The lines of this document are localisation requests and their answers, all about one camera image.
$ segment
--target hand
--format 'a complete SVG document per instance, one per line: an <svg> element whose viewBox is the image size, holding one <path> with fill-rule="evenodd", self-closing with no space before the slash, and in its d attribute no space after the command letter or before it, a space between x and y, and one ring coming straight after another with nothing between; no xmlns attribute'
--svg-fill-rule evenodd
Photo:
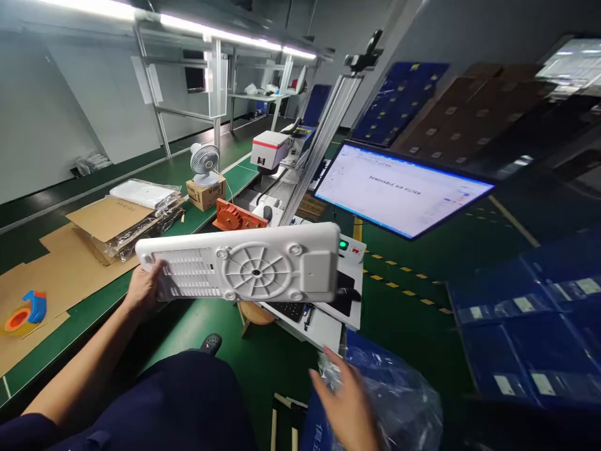
<svg viewBox="0 0 601 451"><path fill-rule="evenodd" d="M123 300L123 307L129 311L145 313L157 302L158 273L163 267L163 261L157 260L150 272L141 265L133 270L130 287Z"/></svg>
<svg viewBox="0 0 601 451"><path fill-rule="evenodd" d="M376 424L361 375L327 347L324 352L340 368L342 386L338 393L333 394L326 387L318 372L309 370L309 373L336 437L347 451L378 451Z"/></svg>

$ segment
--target wooden stool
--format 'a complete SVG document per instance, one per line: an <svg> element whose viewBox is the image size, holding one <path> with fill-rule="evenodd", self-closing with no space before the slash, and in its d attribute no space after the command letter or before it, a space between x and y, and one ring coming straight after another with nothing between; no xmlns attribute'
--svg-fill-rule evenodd
<svg viewBox="0 0 601 451"><path fill-rule="evenodd" d="M246 329L249 328L250 324L257 324L259 326L266 326L275 322L275 318L268 312L263 310L260 306L253 302L239 302L238 311L240 312L240 318L242 320L242 337L246 333Z"/></svg>

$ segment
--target desk fan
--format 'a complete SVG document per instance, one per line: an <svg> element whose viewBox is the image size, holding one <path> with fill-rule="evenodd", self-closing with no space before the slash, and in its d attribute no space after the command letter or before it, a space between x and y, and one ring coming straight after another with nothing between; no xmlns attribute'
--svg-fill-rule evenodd
<svg viewBox="0 0 601 451"><path fill-rule="evenodd" d="M194 143L190 147L190 168L196 173L193 178L196 186L213 186L219 182L219 177L212 171L219 161L219 149L212 144Z"/></svg>

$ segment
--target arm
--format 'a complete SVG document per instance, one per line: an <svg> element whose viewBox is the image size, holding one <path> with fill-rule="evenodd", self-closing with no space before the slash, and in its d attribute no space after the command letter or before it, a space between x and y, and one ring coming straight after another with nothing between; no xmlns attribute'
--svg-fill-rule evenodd
<svg viewBox="0 0 601 451"><path fill-rule="evenodd" d="M309 370L309 374L336 437L347 451L378 451L376 423L359 372L330 349L324 352L340 368L340 390L333 394L318 372Z"/></svg>
<svg viewBox="0 0 601 451"><path fill-rule="evenodd" d="M78 407L89 405L110 377L144 314L156 302L156 281L161 266L162 262L157 261L151 272L141 266L133 271L122 304L22 415L40 413L60 427Z"/></svg>

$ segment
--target shoe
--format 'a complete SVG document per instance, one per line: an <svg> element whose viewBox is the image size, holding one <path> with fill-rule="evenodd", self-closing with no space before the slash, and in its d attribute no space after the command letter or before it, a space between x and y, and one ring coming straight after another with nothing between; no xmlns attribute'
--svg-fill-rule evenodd
<svg viewBox="0 0 601 451"><path fill-rule="evenodd" d="M217 351L221 347L221 342L223 339L219 334L211 334L205 338L205 341L202 342L202 346L200 347L200 352L204 352L205 354L212 355L213 357L217 354Z"/></svg>

